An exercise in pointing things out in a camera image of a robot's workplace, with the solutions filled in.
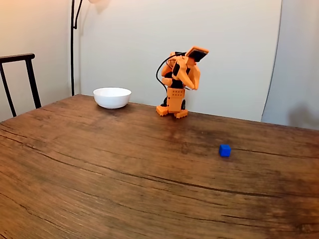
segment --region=lamp pole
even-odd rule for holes
[[[74,7],[75,0],[72,0],[71,9],[71,91],[74,96]]]

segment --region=wood grain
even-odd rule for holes
[[[317,239],[319,132],[56,102],[0,124],[1,238]]]

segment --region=orange robot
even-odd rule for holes
[[[168,113],[173,113],[178,119],[187,116],[188,110],[185,108],[186,102],[184,100],[185,89],[198,89],[200,71],[197,62],[208,52],[206,49],[194,46],[188,52],[172,52],[170,57],[162,62],[156,73],[156,78],[165,87],[167,97],[160,106],[156,107],[160,116],[165,116]],[[158,73],[164,63],[166,65],[161,72],[163,78],[160,81]]]

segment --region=floor lamp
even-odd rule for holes
[[[75,21],[74,21],[74,13],[75,13],[75,0],[72,0],[72,9],[71,9],[71,90],[72,96],[74,96],[74,30],[78,28],[78,17],[80,13],[80,9],[82,6],[82,1],[80,1],[78,11],[76,13]],[[90,3],[97,3],[100,0],[89,0]]]

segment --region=chair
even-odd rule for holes
[[[3,63],[8,63],[8,62],[25,61],[26,69],[28,71],[28,76],[29,76],[29,81],[30,81],[30,87],[31,87],[31,91],[32,91],[33,101],[34,101],[35,108],[37,109],[37,108],[41,107],[41,102],[40,102],[38,89],[36,87],[35,77],[34,77],[34,72],[33,72],[33,67],[32,67],[32,59],[34,59],[34,58],[35,58],[35,55],[33,53],[23,54],[23,55],[15,55],[15,56],[0,57],[0,73],[1,73],[2,81],[3,81],[3,86],[4,86],[5,93],[6,93],[6,97],[8,99],[8,102],[9,102],[10,109],[11,109],[13,117],[16,117],[16,112],[15,112],[15,109],[14,109],[14,106],[13,106],[13,102],[12,102],[12,99],[11,99],[11,95],[10,95],[10,92],[9,92],[8,85],[6,83],[6,79],[5,79],[5,75],[4,75],[4,70],[3,70],[3,65],[2,64]]]

